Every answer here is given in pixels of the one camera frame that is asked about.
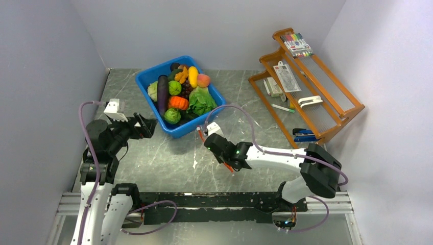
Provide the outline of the red toy peach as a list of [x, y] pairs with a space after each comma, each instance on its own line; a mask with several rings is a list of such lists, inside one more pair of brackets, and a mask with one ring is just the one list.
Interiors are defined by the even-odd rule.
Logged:
[[207, 88], [211, 83], [211, 78], [210, 76], [206, 75], [206, 74], [198, 74], [197, 76], [197, 86], [201, 87], [201, 88]]

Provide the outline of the orange toy pumpkin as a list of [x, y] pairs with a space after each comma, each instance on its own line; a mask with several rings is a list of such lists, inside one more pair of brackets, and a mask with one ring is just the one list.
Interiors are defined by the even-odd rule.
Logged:
[[187, 110], [189, 108], [189, 101], [180, 96], [171, 96], [169, 99], [169, 109], [171, 108]]

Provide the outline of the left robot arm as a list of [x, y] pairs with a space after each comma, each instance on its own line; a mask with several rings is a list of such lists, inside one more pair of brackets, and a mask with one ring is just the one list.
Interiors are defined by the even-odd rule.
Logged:
[[114, 244], [128, 212], [141, 206], [136, 184], [114, 184], [118, 152], [128, 140], [151, 138], [156, 119], [139, 113], [122, 120], [80, 119], [87, 143], [80, 168], [80, 207], [71, 244]]

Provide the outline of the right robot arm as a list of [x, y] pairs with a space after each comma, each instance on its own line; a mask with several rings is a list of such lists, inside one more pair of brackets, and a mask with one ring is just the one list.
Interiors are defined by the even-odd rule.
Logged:
[[326, 199], [335, 197], [342, 165], [321, 146], [311, 143], [302, 149], [277, 149], [256, 146], [251, 142], [234, 144], [213, 133], [204, 141], [219, 163], [234, 171], [253, 168], [275, 168], [296, 174], [292, 181], [280, 185], [276, 206], [289, 211], [303, 198], [316, 195]]

